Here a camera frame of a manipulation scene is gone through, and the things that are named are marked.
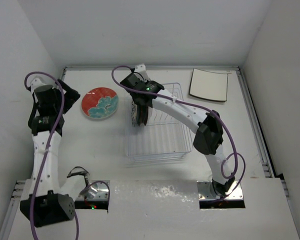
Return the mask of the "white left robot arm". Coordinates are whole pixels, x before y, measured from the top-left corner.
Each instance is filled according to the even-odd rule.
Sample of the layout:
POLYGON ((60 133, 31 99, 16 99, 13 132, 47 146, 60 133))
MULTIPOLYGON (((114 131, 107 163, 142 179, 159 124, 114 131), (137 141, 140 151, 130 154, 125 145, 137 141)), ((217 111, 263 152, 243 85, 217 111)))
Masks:
POLYGON ((59 80, 61 89, 35 77, 30 83, 33 98, 28 121, 34 145, 34 161, 28 197, 20 211, 33 227, 40 228, 70 221, 75 216, 75 201, 88 185, 89 173, 74 167, 63 185, 59 183, 58 156, 63 135, 63 115, 80 94, 59 80))

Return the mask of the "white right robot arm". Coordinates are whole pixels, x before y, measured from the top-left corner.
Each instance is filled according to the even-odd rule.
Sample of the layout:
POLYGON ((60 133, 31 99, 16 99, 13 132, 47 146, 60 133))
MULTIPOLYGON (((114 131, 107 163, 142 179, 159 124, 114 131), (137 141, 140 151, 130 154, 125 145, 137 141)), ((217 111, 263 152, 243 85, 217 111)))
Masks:
POLYGON ((170 115, 187 126, 194 134, 194 148, 205 155, 212 172, 212 187, 215 194, 224 197, 235 181, 230 176, 232 171, 226 162, 223 150, 223 127, 216 119, 218 112, 205 112, 204 110, 178 102, 170 91, 156 81, 144 82, 136 74, 131 73, 120 84, 132 97, 134 110, 132 110, 132 125, 146 125, 150 108, 170 115))

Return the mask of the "red floral round plate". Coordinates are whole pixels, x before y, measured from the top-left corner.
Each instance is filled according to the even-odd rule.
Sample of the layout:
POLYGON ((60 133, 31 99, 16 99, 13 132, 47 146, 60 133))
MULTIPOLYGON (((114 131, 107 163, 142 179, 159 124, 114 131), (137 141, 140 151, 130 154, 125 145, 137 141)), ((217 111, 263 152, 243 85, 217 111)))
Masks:
POLYGON ((87 92, 81 101, 81 110, 92 120, 111 117, 119 107, 118 94, 108 87, 97 87, 87 92))

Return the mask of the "square grey plate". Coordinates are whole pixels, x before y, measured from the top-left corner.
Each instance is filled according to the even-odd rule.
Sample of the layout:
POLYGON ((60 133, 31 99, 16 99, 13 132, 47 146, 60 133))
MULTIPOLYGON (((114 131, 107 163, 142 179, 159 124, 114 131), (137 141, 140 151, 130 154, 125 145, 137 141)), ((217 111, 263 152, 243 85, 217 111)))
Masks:
POLYGON ((188 94, 202 100, 225 103, 228 100, 228 78, 228 73, 194 68, 188 94))

